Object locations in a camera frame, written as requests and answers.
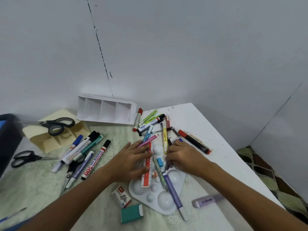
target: hand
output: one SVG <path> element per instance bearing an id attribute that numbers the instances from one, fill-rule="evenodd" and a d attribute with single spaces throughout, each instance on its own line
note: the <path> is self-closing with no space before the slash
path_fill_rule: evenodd
<path id="1" fill-rule="evenodd" d="M 111 182 L 123 182 L 132 179 L 139 179 L 142 174 L 150 170 L 149 167 L 135 169 L 137 162 L 152 156 L 150 151 L 145 152 L 145 150 L 149 148 L 148 145 L 137 148 L 140 143 L 142 143 L 142 140 L 139 140 L 132 145 L 128 142 L 118 154 L 102 167 L 105 172 L 110 175 Z"/>
<path id="2" fill-rule="evenodd" d="M 176 140 L 168 147 L 166 160 L 172 160 L 174 166 L 189 174 L 202 177 L 213 163 L 188 143 Z"/>

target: white wall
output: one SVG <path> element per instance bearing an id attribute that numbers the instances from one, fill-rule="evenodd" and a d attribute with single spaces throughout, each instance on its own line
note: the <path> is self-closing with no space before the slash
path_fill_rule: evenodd
<path id="1" fill-rule="evenodd" d="M 114 96 L 148 108 L 192 102 L 235 149 L 308 71 L 308 0 L 89 3 Z"/>
<path id="2" fill-rule="evenodd" d="M 252 148 L 308 202 L 308 84 L 291 96 Z"/>
<path id="3" fill-rule="evenodd" d="M 233 148 L 302 82 L 308 0 L 89 0 L 114 97 L 192 102 Z M 109 92 L 87 0 L 0 0 L 0 107 L 39 118 Z"/>
<path id="4" fill-rule="evenodd" d="M 0 107 L 25 120 L 111 95 L 87 0 L 0 0 Z"/>

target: paint palette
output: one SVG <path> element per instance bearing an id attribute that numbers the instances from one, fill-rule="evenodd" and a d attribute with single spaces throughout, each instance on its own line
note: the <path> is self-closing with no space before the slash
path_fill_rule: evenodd
<path id="1" fill-rule="evenodd" d="M 152 145 L 153 153 L 157 157 L 161 157 L 163 159 L 165 166 L 166 161 L 161 136 L 155 139 L 152 142 Z M 180 195 L 182 193 L 182 188 L 187 174 L 182 171 L 176 170 L 174 167 L 170 168 L 166 172 L 179 198 L 181 198 Z M 128 190 L 133 198 L 139 200 L 140 202 L 160 212 L 161 214 L 171 215 L 175 212 L 176 206 L 173 201 L 173 198 L 169 192 L 163 189 L 160 183 L 160 178 L 158 176 L 156 178 L 152 177 L 152 185 L 147 188 L 140 187 L 140 183 L 140 180 L 132 180 L 129 183 Z"/>

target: beige paper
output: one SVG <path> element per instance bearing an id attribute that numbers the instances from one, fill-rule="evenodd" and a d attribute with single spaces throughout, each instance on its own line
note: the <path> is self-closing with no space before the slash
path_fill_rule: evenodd
<path id="1" fill-rule="evenodd" d="M 77 117 L 67 111 L 61 109 L 47 117 L 42 118 L 40 121 L 55 120 L 61 117 L 68 117 L 75 120 L 75 125 L 71 128 L 64 128 L 64 132 L 58 136 L 50 136 L 48 134 L 48 128 L 29 125 L 22 129 L 25 136 L 34 143 L 42 152 L 48 153 L 55 149 L 71 145 L 79 135 L 83 135 L 86 138 L 90 134 L 90 130 L 85 122 L 80 121 Z"/>

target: floor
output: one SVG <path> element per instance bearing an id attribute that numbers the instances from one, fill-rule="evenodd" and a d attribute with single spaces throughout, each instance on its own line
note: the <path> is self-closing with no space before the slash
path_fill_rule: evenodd
<path id="1" fill-rule="evenodd" d="M 308 204 L 268 165 L 251 146 L 238 149 L 237 154 L 259 176 L 288 212 L 308 224 Z"/>

